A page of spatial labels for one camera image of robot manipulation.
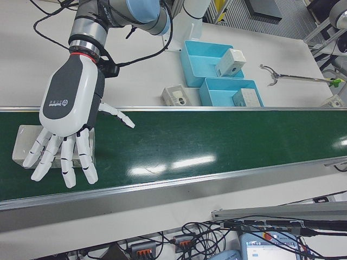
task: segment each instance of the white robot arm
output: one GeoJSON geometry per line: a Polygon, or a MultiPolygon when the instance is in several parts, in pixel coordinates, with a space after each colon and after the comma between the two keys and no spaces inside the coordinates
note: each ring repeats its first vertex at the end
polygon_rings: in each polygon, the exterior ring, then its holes
{"type": "Polygon", "coordinates": [[[44,129],[37,137],[23,166],[32,167],[45,149],[31,179],[40,181],[49,171],[61,146],[62,175],[67,187],[75,186],[72,163],[75,144],[82,169],[90,184],[98,181],[89,148],[89,131],[98,111],[117,116],[125,125],[135,124],[122,112],[101,103],[105,78],[115,77],[119,67],[104,49],[109,28],[131,24],[153,35],[170,26],[169,14],[159,0],[80,0],[69,38],[70,57],[49,79],[40,107],[44,129]]]}

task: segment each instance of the white electronic device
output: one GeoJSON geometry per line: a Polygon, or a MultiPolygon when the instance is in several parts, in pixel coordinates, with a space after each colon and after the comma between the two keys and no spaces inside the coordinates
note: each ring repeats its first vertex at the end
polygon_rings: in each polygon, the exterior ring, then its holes
{"type": "Polygon", "coordinates": [[[240,50],[228,49],[216,65],[218,77],[233,77],[245,65],[246,59],[240,50]]]}
{"type": "Polygon", "coordinates": [[[339,108],[346,107],[345,102],[338,96],[334,95],[326,100],[320,105],[322,108],[339,108]]]}
{"type": "Polygon", "coordinates": [[[241,88],[232,97],[235,107],[261,107],[253,88],[241,88]]]}
{"type": "Polygon", "coordinates": [[[182,85],[164,88],[162,100],[167,106],[191,106],[182,85]]]}
{"type": "Polygon", "coordinates": [[[240,237],[243,260],[300,260],[299,255],[279,248],[282,246],[289,250],[299,250],[296,238],[289,233],[282,235],[278,232],[255,232],[259,238],[251,233],[240,237]]]}

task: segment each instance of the green conveyor belt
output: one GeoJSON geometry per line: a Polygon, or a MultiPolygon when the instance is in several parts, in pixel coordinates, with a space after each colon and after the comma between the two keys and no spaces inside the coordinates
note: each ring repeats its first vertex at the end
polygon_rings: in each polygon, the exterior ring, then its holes
{"type": "Polygon", "coordinates": [[[65,187],[60,169],[30,180],[11,159],[19,125],[39,125],[36,112],[0,113],[0,201],[202,176],[347,155],[347,111],[126,112],[135,129],[98,115],[99,181],[65,187]]]}

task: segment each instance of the green handle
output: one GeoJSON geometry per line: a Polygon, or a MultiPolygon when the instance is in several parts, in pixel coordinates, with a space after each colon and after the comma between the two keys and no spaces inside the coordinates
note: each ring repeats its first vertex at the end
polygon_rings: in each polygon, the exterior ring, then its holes
{"type": "Polygon", "coordinates": [[[338,85],[343,81],[342,79],[331,79],[331,83],[329,87],[334,86],[334,88],[338,88],[338,85]]]}

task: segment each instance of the blue plastic tray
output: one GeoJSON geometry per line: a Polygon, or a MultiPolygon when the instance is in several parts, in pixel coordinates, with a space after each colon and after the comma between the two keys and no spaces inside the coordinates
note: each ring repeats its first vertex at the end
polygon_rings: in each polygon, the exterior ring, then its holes
{"type": "Polygon", "coordinates": [[[235,107],[233,95],[241,88],[253,88],[258,96],[259,103],[263,107],[260,95],[253,80],[231,78],[206,78],[199,89],[203,106],[235,107]]]}
{"type": "MultiPolygon", "coordinates": [[[[185,41],[181,63],[188,87],[200,87],[206,77],[218,77],[215,66],[232,45],[185,41]]],[[[242,70],[233,79],[243,79],[242,70]]]]}

